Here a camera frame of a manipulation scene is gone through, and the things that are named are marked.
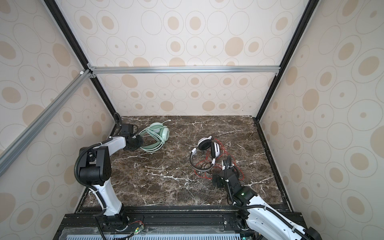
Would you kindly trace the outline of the mint green headphones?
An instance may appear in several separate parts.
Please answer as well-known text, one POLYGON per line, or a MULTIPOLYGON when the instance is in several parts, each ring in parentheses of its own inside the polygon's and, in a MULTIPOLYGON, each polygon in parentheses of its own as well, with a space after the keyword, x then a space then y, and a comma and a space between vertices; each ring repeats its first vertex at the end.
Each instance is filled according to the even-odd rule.
POLYGON ((163 145, 168 141, 170 130, 167 126, 164 125, 164 123, 169 122, 170 120, 166 120, 163 123, 155 122, 143 129, 139 132, 139 135, 144 137, 146 135, 152 137, 156 143, 148 145, 148 146, 141 146, 140 149, 147 152, 147 153, 154 153, 158 150, 160 150, 163 145))

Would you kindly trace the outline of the black white headphones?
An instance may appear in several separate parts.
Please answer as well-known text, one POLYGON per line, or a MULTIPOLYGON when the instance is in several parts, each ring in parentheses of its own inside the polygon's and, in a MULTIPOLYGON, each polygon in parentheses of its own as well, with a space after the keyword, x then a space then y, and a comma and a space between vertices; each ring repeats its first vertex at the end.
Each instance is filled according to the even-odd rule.
POLYGON ((218 157, 221 155, 221 150, 220 150, 220 145, 218 142, 216 142, 212 136, 209 136, 207 138, 201 138, 198 141, 198 145, 196 148, 193 148, 190 151, 189 155, 189 162, 193 169, 197 172, 205 173, 211 171, 214 166, 216 165, 216 161, 218 157), (193 163, 193 157, 197 153, 197 151, 204 151, 207 154, 210 154, 209 159, 210 159, 210 165, 208 167, 197 167, 193 163))

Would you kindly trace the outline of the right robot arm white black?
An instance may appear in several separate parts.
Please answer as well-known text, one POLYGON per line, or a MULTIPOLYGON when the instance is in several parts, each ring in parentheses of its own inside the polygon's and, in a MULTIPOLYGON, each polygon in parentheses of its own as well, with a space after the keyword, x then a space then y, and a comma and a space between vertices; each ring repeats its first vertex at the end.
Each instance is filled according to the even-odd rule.
POLYGON ((232 166, 232 158, 223 161, 219 181, 225 188, 230 203, 239 211, 241 228, 251 229, 268 240, 320 240, 317 230, 308 229, 289 220, 272 208, 254 190, 243 186, 232 166))

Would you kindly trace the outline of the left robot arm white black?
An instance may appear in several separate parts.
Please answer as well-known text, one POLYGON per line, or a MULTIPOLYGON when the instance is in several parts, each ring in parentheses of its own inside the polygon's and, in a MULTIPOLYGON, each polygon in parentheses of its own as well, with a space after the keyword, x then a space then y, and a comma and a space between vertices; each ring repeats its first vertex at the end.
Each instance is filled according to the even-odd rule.
POLYGON ((110 156, 119 150, 135 151, 143 144, 136 125, 124 124, 118 113, 114 113, 113 117, 117 134, 103 142, 81 148, 74 165, 77 182, 95 195, 102 207, 102 214, 107 217, 118 216, 123 207, 111 184, 110 156))

